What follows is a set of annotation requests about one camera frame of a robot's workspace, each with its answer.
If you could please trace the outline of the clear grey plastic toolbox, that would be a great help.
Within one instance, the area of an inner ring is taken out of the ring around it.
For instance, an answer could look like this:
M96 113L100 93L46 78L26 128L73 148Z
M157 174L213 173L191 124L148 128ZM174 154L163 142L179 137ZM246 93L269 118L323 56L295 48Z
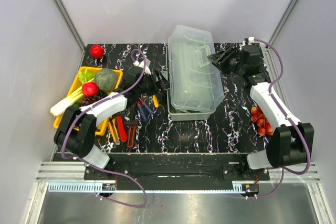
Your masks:
M221 74L208 59L212 34L177 25L168 38L168 112L173 121L207 120L224 99Z

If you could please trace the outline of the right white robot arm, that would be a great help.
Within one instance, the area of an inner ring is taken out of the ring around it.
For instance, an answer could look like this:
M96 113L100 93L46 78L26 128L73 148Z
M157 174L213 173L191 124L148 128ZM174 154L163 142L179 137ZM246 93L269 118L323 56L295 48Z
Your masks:
M252 100L261 108L273 131L265 150L247 155L239 174L250 180L258 169L282 168L296 175L305 174L311 163L314 128L295 117L281 101L261 62L262 40L249 37L243 43L228 44L207 58L222 74L234 73Z

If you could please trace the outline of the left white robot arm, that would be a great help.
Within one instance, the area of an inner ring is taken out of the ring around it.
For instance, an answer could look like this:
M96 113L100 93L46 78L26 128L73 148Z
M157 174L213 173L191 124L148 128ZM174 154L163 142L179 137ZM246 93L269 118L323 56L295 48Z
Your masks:
M114 167L110 157L95 144L97 126L105 119L135 105L140 96L159 94L170 88L169 81L159 70L149 74L144 63L127 72L119 86L105 98L80 108L73 105L65 109L60 125L54 136L54 143L62 151L72 153L94 167L101 179L112 177Z

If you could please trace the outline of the blue screwdriver with red band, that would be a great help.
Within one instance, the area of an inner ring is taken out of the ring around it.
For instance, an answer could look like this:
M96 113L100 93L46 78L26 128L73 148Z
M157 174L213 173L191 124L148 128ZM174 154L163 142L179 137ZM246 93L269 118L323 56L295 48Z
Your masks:
M154 114L153 110L142 99L139 99L139 102L141 103L143 110L146 110L150 115Z

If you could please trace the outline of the dark blue grape bunch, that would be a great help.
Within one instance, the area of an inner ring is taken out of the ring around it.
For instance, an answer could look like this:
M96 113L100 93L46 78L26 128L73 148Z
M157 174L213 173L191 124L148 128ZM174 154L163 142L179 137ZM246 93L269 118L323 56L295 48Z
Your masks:
M108 94L106 92L104 92L102 90L99 90L98 93L95 95L95 99L97 101L99 101L99 100L101 100L101 99L103 99L103 98L105 98L107 96L108 96Z

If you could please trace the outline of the red utility knife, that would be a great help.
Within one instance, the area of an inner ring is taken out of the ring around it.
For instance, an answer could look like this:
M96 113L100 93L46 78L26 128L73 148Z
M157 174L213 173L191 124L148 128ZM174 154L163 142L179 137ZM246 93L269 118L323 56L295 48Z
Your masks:
M128 134L125 130L124 124L123 124L123 119L121 116L116 117L116 122L117 122L117 129L120 134L120 140L122 143L126 143L128 140Z

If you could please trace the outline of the red tomato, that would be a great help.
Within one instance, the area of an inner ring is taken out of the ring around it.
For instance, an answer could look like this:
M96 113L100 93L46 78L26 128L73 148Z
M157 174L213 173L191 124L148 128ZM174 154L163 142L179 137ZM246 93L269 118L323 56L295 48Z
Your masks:
M95 58L95 59L100 59L104 55L104 49L102 48L101 45L93 45L90 48L90 56Z

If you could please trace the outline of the red radish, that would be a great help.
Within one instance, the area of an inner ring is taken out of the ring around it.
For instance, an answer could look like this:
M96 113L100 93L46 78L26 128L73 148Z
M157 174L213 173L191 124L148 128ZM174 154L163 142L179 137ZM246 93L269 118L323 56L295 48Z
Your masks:
M88 82L82 85L82 93L85 97L97 95L98 92L99 88L94 82Z

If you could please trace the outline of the red cherry bunch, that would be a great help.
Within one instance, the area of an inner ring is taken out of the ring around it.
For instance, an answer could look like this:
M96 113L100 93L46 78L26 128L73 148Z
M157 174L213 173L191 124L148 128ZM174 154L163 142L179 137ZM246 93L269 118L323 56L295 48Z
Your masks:
M266 119L265 114L260 107L254 106L250 110L251 121L257 125L257 132L259 136L272 136L273 129L270 125L270 122Z

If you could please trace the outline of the yellow plastic tray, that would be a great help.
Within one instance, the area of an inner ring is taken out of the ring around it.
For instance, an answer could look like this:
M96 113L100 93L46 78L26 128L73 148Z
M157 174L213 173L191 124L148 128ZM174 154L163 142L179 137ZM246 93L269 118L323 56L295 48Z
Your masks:
M50 109L56 117L54 128L60 125L68 106L86 106L103 99L119 86L122 76L121 70L80 67L67 96Z

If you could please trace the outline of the green lettuce leaf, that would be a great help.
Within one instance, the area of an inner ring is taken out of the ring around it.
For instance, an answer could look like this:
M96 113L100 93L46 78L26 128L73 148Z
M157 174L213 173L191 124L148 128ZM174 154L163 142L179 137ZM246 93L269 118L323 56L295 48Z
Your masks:
M92 82L94 80L95 75L96 74L94 72L92 72L88 69L85 69L85 70L79 72L78 79L82 84L85 84L85 83L88 83L88 82Z

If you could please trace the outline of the dark red grape bunch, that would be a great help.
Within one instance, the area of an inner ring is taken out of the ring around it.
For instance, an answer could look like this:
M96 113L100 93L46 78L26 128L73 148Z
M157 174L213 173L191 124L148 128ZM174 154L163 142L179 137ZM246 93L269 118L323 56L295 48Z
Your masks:
M96 100L96 98L94 96L84 97L81 100L80 104L81 104L81 106L87 106L87 105L91 105L91 104L95 103L96 101L97 100Z

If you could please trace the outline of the white green leek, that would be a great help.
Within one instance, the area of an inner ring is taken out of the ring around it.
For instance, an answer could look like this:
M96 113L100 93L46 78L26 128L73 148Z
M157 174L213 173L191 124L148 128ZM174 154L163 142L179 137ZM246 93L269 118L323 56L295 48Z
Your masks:
M50 108L50 113L54 117L62 115L65 112L67 107L73 105L74 103L76 103L78 100L80 100L84 96L82 92L83 86L84 84L82 84L79 88L77 88L73 93L66 96L61 101L59 101L54 106L52 106Z

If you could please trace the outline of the yellow handled screwdriver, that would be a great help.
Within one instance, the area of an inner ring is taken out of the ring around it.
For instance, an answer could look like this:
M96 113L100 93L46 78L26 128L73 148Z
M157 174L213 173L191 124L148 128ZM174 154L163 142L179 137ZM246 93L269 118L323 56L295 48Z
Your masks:
M152 99L153 99L154 107L158 108L159 107L159 102L158 102L158 99L157 99L156 95L153 95Z

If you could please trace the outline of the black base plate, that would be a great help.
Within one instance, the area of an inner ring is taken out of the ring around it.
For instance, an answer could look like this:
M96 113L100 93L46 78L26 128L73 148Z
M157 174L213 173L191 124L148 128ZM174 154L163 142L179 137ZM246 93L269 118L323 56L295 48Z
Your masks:
M246 154L112 153L108 169L136 179L146 191L230 190L234 181L269 181L265 169L251 170Z

